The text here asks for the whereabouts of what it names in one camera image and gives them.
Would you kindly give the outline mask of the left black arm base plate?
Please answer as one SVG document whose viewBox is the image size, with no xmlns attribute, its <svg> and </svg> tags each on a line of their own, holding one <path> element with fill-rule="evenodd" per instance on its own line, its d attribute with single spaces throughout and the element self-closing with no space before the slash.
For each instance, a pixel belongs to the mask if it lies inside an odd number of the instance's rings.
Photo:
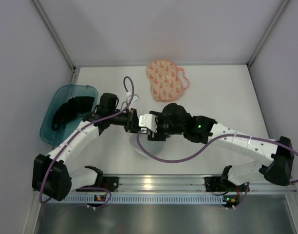
<svg viewBox="0 0 298 234">
<path fill-rule="evenodd" d="M 97 179 L 94 185 L 84 186 L 76 189 L 77 192 L 95 192 L 106 189 L 110 192 L 116 192 L 119 185 L 119 177 L 117 176 L 103 176 Z"/>
</svg>

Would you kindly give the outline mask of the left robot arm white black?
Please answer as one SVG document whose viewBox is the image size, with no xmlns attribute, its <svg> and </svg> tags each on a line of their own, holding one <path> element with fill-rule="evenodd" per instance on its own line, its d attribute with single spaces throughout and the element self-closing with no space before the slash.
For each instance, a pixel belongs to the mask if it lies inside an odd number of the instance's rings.
<svg viewBox="0 0 298 234">
<path fill-rule="evenodd" d="M 34 160 L 32 187 L 40 195 L 62 201 L 70 191 L 80 188 L 100 187 L 103 172 L 94 166 L 71 170 L 71 164 L 88 144 L 110 125 L 123 126 L 128 133 L 137 133 L 138 116 L 130 105 L 139 100 L 138 95 L 128 93 L 127 106 L 117 109 L 117 95 L 104 93 L 95 111 L 87 114 L 74 132 L 47 155 Z"/>
</svg>

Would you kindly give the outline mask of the black bra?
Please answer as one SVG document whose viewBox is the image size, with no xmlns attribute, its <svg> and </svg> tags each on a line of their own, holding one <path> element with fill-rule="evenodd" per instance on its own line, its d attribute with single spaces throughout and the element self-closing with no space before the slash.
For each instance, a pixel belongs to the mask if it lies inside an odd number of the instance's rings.
<svg viewBox="0 0 298 234">
<path fill-rule="evenodd" d="M 52 129 L 58 131 L 62 124 L 66 124 L 78 117 L 79 114 L 90 112 L 94 104 L 94 97 L 72 97 L 63 103 L 54 114 Z"/>
</svg>

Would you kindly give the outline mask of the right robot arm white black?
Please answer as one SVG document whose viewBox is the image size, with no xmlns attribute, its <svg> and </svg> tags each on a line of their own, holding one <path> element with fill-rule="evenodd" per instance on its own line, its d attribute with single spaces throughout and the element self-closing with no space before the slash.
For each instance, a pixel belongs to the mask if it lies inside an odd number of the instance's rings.
<svg viewBox="0 0 298 234">
<path fill-rule="evenodd" d="M 274 140 L 246 135 L 212 118 L 192 116 L 176 103 L 168 104 L 160 113 L 150 111 L 141 116 L 139 126 L 148 130 L 148 140 L 166 141 L 172 135 L 182 135 L 190 142 L 219 146 L 253 159 L 246 164 L 226 166 L 221 182 L 242 185 L 265 178 L 275 185 L 290 183 L 294 153 L 287 137 Z"/>
</svg>

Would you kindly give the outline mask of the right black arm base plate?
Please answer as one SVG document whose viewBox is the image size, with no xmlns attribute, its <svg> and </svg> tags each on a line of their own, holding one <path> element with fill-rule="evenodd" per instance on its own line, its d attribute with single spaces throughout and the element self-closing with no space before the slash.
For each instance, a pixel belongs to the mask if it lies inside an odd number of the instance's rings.
<svg viewBox="0 0 298 234">
<path fill-rule="evenodd" d="M 231 182 L 221 182 L 220 176 L 207 176 L 205 180 L 205 189 L 207 192 L 224 193 L 224 192 L 245 192 L 248 184 L 235 185 Z"/>
</svg>

